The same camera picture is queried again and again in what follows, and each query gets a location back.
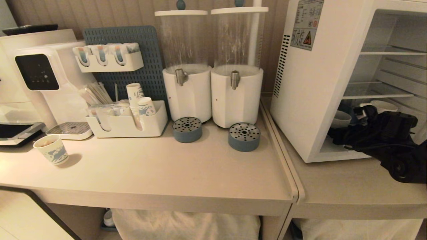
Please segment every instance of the stack of paper cups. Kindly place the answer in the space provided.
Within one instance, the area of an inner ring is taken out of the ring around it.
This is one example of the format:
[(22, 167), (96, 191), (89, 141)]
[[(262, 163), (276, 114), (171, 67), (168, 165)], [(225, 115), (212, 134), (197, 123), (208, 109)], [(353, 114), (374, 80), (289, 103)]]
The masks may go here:
[(132, 115), (134, 117), (136, 128), (138, 130), (142, 130), (140, 116), (139, 116), (139, 108), (138, 108), (138, 100), (144, 97), (141, 84), (139, 83), (128, 84), (126, 86), (126, 90), (128, 92), (129, 104), (132, 111)]
[(156, 108), (154, 107), (151, 97), (142, 97), (138, 100), (138, 111), (140, 123), (144, 128), (144, 122), (141, 116), (152, 116), (156, 114)]

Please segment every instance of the sticker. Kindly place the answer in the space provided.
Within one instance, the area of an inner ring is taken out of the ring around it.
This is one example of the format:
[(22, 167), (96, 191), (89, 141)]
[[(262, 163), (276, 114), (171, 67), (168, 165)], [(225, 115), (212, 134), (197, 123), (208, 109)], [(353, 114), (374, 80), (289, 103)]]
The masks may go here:
[(300, 0), (298, 2), (291, 46), (311, 51), (323, 2), (324, 0)]

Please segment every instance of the fridge shelf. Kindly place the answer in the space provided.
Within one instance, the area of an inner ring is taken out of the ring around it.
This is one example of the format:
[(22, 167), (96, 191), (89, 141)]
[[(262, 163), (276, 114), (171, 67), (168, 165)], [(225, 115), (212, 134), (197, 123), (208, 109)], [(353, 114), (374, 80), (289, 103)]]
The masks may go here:
[(426, 56), (427, 53), (403, 49), (393, 46), (363, 46), (361, 55), (418, 55)]
[(346, 100), (413, 96), (414, 94), (412, 93), (405, 92), (399, 88), (382, 82), (356, 82), (348, 84), (342, 99)]

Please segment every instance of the blue pegboard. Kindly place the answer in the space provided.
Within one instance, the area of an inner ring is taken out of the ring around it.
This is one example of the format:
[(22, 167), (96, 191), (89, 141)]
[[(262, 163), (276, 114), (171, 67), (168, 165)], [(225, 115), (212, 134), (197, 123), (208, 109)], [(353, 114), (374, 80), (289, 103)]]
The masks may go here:
[(83, 37), (87, 45), (138, 43), (144, 61), (143, 68), (133, 72), (94, 73), (94, 76), (99, 82), (104, 83), (108, 94), (113, 100), (114, 83), (118, 85), (119, 99), (128, 98), (126, 85), (134, 82), (140, 83), (145, 96), (165, 102), (167, 114), (170, 118), (166, 88), (163, 81), (160, 48), (156, 29), (153, 26), (87, 28), (83, 32)]

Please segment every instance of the open refrigerator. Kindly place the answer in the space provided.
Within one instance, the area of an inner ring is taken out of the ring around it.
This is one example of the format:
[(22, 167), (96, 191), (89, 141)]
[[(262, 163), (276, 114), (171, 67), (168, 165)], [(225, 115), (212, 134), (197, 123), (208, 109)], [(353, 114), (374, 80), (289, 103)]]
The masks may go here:
[(390, 102), (427, 139), (426, 29), (426, 0), (290, 1), (271, 114), (305, 162), (369, 157), (327, 136), (340, 103)]

